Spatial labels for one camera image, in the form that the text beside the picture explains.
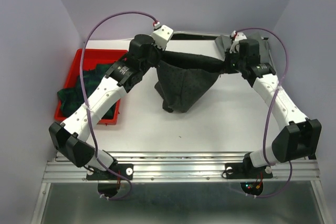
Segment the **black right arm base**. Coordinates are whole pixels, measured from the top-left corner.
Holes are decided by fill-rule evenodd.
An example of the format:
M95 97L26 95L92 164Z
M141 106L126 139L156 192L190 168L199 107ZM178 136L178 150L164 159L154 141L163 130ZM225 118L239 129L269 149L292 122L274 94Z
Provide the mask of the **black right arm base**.
M222 177L226 179L271 179L272 171L266 172L267 166L253 167L243 163L225 163L225 169L222 171Z

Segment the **grey dotted skirt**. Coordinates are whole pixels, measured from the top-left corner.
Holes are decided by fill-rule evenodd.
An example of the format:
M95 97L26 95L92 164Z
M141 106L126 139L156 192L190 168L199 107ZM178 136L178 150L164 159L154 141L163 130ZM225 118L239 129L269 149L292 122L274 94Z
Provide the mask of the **grey dotted skirt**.
M154 88L168 113L186 113L224 73L224 61L217 58L164 51Z

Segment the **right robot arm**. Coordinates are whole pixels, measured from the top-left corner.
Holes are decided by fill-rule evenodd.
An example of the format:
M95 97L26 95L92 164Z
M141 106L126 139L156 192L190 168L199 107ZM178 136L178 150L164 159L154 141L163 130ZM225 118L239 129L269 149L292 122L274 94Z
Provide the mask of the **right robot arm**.
M268 114L274 116L280 129L270 146L247 155L249 160L241 165L243 174L253 177L262 166L314 155L322 130L319 120L310 119L300 111L281 87L274 68L261 62L257 40L243 33L230 39L231 46L225 51L227 72L241 73L267 104Z

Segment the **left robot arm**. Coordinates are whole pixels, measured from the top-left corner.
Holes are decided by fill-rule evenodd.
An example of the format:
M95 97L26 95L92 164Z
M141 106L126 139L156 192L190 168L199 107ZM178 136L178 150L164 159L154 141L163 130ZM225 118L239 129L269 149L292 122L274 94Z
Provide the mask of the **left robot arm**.
M87 143L94 136L93 126L98 124L107 111L155 67L166 49L170 38L155 33L136 35L129 44L128 52L104 74L98 87L85 96L84 103L70 117L49 127L55 149L77 167L92 166L106 179L117 172L116 159L98 148L98 143Z

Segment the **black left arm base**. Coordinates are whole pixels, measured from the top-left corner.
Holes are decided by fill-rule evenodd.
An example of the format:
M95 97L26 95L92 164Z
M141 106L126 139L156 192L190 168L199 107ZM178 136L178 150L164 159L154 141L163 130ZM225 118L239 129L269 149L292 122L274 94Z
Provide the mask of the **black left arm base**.
M113 172L129 179L133 179L133 164L112 164L109 169ZM110 173L109 171L102 171L98 168L89 166L90 170L87 170L86 180L88 181L98 181L98 180L117 180L120 179L118 176Z

